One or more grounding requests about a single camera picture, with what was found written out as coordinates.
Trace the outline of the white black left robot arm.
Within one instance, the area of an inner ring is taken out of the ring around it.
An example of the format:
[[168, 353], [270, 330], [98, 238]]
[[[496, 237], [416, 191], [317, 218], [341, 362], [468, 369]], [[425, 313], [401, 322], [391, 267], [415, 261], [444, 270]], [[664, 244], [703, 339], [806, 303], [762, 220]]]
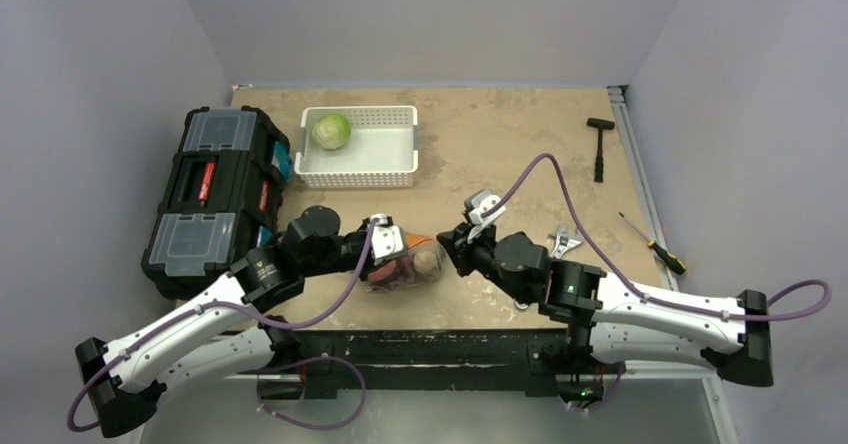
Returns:
[[[303, 356], [297, 331], [327, 319], [359, 280], [407, 252], [405, 232], [388, 214], [374, 214], [345, 235], [339, 229], [333, 209], [312, 206], [155, 322], [109, 342], [78, 344], [83, 387], [67, 411], [67, 428], [122, 436], [149, 421], [162, 400], [200, 383], [267, 368], [302, 372], [321, 361]], [[308, 278], [337, 273], [350, 280], [323, 312], [294, 323], [268, 316], [300, 295]]]

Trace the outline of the pink peach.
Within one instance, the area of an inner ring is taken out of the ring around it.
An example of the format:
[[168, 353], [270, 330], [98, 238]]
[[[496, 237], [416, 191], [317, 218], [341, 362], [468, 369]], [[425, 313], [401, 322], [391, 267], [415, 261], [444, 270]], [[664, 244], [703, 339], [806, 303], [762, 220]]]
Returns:
[[397, 261], [391, 261], [370, 272], [367, 282], [370, 285], [387, 288], [402, 280], [403, 275], [402, 266]]

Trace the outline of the beige garlic bulb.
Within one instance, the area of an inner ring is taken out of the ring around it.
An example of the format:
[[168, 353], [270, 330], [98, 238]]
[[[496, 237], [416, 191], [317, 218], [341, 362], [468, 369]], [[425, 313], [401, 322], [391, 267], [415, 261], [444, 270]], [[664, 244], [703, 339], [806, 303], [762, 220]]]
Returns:
[[438, 276], [442, 269], [442, 259], [438, 253], [424, 251], [413, 257], [414, 270], [425, 276]]

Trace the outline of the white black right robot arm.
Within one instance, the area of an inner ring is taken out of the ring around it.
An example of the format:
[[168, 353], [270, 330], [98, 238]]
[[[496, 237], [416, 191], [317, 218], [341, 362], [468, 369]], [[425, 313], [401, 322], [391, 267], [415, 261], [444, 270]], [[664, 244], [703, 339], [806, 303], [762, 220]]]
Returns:
[[458, 275], [477, 272], [514, 301], [564, 323], [561, 345], [576, 371], [627, 360], [675, 362], [710, 369], [749, 387], [774, 384], [768, 299], [745, 290], [715, 298], [633, 284], [626, 287], [599, 267], [555, 259], [518, 232], [497, 238], [466, 223], [442, 232]]

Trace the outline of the clear zip top bag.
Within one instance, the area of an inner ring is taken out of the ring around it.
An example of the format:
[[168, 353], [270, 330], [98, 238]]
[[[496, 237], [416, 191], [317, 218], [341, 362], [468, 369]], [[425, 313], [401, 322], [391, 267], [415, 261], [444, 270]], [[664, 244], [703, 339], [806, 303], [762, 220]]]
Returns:
[[[413, 257], [416, 254], [424, 252], [424, 251], [430, 251], [430, 252], [438, 253], [439, 256], [441, 257], [441, 259], [442, 259], [442, 269], [441, 269], [441, 273], [438, 276], [435, 276], [435, 275], [425, 276], [425, 275], [418, 274], [414, 270]], [[421, 245], [421, 246], [417, 246], [415, 248], [409, 249], [408, 254], [406, 256], [392, 260], [392, 261], [397, 261], [402, 266], [402, 269], [403, 269], [403, 272], [404, 272], [403, 279], [400, 280], [399, 282], [396, 282], [394, 285], [392, 285], [390, 287], [383, 288], [383, 287], [377, 287], [377, 286], [374, 286], [374, 285], [370, 285], [367, 282], [367, 277], [366, 277], [364, 284], [365, 284], [366, 289], [368, 291], [371, 291], [371, 292], [375, 292], [375, 291], [394, 292], [394, 291], [399, 291], [399, 290], [403, 290], [403, 289], [414, 287], [414, 286], [435, 284], [442, 276], [442, 271], [443, 271], [443, 269], [445, 267], [445, 263], [447, 261], [447, 254], [446, 254], [446, 251], [444, 250], [444, 248], [442, 247], [442, 245], [434, 238], [434, 240], [432, 242], [428, 242], [425, 245]]]

